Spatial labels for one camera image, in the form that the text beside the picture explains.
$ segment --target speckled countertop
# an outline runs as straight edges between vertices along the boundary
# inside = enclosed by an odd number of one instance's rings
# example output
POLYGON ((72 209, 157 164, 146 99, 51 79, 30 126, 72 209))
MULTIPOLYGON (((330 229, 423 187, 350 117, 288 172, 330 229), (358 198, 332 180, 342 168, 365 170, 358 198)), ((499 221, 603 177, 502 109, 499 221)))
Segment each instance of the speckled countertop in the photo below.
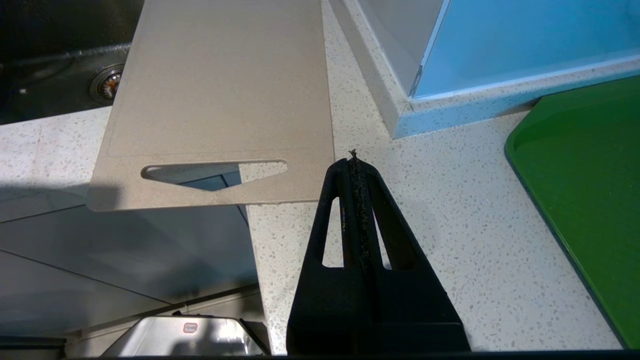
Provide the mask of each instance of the speckled countertop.
MULTIPOLYGON (((620 348, 504 157, 525 114, 391 141, 326 2, 323 17, 336 158, 357 149, 380 171, 472 348, 620 348)), ((0 221, 83 203, 109 112, 0 127, 0 221)), ((245 181, 270 170, 241 167, 245 181)), ((247 209, 271 346, 283 354, 316 204, 247 209)), ((341 261, 336 229, 327 265, 341 261)))

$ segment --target cutting board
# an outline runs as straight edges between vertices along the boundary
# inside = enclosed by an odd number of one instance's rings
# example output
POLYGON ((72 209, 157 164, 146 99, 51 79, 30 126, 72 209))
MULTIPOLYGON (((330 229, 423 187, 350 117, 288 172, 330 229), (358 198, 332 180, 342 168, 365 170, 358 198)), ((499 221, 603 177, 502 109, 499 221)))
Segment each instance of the cutting board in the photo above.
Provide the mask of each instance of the cutting board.
POLYGON ((334 161, 319 1, 147 0, 88 192, 95 211, 317 200, 334 161), (284 161, 209 192, 149 167, 284 161))

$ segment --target drain strainer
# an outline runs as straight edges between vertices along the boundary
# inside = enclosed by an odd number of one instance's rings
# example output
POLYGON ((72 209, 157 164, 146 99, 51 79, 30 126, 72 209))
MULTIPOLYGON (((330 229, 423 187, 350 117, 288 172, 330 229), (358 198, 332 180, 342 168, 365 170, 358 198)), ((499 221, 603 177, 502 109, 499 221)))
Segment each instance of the drain strainer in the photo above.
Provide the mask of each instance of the drain strainer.
POLYGON ((89 96, 102 105, 112 105, 118 92, 124 64, 114 64, 98 70, 89 81, 89 96))

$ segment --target gray cabinet door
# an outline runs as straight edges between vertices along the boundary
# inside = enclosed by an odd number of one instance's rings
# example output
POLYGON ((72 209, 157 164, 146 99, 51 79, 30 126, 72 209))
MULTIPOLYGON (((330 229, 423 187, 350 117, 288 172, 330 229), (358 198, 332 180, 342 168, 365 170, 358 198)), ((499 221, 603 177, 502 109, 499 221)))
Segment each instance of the gray cabinet door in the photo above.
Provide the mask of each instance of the gray cabinet door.
POLYGON ((0 250, 179 303, 256 283, 237 206, 94 213, 81 206, 0 224, 0 250))
POLYGON ((0 252, 0 336, 53 336, 166 304, 0 252))

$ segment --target white quartz countertop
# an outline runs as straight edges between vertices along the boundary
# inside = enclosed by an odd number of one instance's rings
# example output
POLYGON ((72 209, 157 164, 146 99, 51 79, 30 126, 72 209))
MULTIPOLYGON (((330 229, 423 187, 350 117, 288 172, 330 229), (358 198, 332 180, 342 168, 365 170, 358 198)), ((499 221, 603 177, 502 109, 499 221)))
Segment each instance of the white quartz countertop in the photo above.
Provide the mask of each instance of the white quartz countertop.
MULTIPOLYGON (((336 158, 357 149, 380 171, 472 348, 620 348, 504 156, 525 113, 391 140, 326 2, 323 17, 336 158)), ((110 110, 0 126, 0 222, 84 203, 110 110)), ((241 167, 244 180, 263 171, 241 167)), ((247 206, 275 354, 286 351, 316 205, 247 206)), ((334 266, 338 243, 330 227, 325 259, 334 266)))

